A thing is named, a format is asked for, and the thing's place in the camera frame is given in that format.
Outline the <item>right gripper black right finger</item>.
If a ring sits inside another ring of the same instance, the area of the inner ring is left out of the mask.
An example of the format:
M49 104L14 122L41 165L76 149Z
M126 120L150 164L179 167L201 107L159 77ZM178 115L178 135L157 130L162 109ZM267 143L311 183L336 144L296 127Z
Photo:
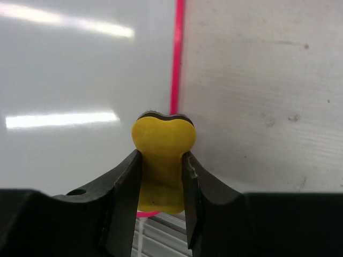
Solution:
M193 256L342 256L342 194L240 193L183 155Z

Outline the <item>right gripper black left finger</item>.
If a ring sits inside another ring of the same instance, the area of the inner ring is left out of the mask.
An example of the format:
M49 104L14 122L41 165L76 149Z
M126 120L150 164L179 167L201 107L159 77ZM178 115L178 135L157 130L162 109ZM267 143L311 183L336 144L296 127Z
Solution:
M65 195L1 190L1 256L130 256L141 154Z

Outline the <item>yellow bone-shaped eraser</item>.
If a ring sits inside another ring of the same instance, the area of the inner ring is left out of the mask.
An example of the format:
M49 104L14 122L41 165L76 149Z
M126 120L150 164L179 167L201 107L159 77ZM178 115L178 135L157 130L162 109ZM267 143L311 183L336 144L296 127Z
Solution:
M142 155L138 210L184 211L182 157L196 142L193 122L185 115L147 111L135 121L131 135Z

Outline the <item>pink framed whiteboard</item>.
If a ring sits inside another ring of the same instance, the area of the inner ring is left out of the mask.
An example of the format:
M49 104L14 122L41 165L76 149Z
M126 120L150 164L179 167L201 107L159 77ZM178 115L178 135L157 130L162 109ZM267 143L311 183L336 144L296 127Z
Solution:
M177 111L185 1L1 1L1 188L66 194Z

